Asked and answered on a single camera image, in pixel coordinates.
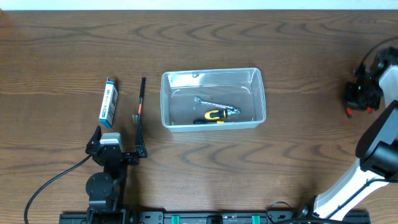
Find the small black red hammer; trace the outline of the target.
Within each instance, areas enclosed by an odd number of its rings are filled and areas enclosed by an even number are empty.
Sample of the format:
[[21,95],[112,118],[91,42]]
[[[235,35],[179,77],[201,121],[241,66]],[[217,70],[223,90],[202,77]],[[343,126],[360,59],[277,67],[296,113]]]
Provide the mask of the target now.
[[137,114],[133,117],[133,120],[135,121],[135,123],[137,122],[137,120],[139,120],[141,122],[141,116],[142,116],[143,104],[144,104],[145,86],[146,86],[146,77],[142,77],[141,87],[140,87],[140,94],[139,94],[138,111],[137,111]]

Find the stubby yellow black screwdriver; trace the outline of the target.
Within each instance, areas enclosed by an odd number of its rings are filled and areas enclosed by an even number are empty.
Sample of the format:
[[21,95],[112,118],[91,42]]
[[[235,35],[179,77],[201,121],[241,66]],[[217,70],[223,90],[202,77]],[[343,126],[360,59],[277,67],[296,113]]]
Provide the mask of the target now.
[[205,113],[206,120],[218,120],[221,118],[230,118],[233,115],[239,114],[237,110],[229,110],[229,109],[222,109],[222,110],[211,110]]

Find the slim black yellow screwdriver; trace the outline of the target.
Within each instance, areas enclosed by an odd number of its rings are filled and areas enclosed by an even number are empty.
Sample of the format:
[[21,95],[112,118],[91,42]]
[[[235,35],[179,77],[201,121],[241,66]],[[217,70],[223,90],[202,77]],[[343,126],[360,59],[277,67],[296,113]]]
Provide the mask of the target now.
[[207,119],[196,119],[193,124],[224,124],[224,121],[220,120],[207,120]]

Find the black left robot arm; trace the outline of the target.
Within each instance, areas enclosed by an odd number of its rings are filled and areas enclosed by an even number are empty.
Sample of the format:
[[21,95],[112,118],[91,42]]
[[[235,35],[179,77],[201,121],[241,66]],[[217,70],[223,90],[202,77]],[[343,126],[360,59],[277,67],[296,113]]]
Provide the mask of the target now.
[[89,196],[88,223],[137,223],[133,211],[124,208],[127,167],[139,164],[147,157],[142,137],[142,124],[137,122],[134,152],[123,152],[119,133],[101,133],[98,126],[86,145],[85,152],[101,167],[86,183]]

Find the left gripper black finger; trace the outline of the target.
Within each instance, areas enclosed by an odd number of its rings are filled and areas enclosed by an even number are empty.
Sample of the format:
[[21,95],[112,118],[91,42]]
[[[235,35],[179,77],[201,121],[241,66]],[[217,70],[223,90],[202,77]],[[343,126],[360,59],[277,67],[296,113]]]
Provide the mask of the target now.
[[144,144],[144,140],[142,137],[142,125],[139,120],[136,122],[136,138],[134,141],[134,146],[139,158],[146,158],[147,157],[147,149]]
[[86,145],[86,152],[97,152],[100,148],[101,127],[97,126],[94,134]]

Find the silver combination wrench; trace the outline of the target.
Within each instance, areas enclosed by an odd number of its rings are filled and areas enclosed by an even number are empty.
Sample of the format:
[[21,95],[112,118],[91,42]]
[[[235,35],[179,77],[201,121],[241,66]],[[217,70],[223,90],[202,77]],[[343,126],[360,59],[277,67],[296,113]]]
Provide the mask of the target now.
[[223,105],[223,104],[219,104],[219,103],[213,103],[213,102],[209,102],[209,101],[203,101],[201,98],[194,96],[193,97],[193,101],[195,103],[199,103],[201,105],[205,105],[205,106],[212,106],[212,107],[217,107],[217,108],[221,108],[221,109],[225,109],[225,110],[231,110],[237,114],[240,114],[241,110],[238,108],[235,108],[234,106],[230,106],[230,105]]

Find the red handled pliers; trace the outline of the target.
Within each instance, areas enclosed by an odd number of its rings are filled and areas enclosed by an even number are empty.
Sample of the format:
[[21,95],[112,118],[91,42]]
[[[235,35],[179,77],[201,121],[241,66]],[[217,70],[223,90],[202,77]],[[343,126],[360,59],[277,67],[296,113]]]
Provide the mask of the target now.
[[361,109],[361,108],[351,108],[351,107],[346,107],[345,108],[345,113],[348,117],[348,119],[352,119],[353,115],[355,113],[367,113],[367,114],[371,114],[373,112],[373,109],[370,107],[367,107],[365,109]]

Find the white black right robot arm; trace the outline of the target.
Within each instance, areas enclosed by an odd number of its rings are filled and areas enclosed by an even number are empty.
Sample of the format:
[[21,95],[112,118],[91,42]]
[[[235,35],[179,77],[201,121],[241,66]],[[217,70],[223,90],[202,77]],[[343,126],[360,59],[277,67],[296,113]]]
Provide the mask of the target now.
[[360,63],[343,93],[346,115],[354,110],[385,110],[362,135],[356,159],[326,192],[303,208],[301,216],[342,221],[348,212],[375,190],[397,183],[397,49],[380,50],[370,67]]

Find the blue white screwdriver box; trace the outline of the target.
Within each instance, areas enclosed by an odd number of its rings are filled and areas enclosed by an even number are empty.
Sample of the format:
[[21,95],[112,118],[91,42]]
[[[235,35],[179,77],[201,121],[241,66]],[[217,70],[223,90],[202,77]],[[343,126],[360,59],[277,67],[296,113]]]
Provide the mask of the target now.
[[99,122],[105,128],[111,128],[113,125],[114,114],[116,111],[116,105],[118,101],[118,88],[116,83],[109,78],[106,80],[103,100],[99,112]]

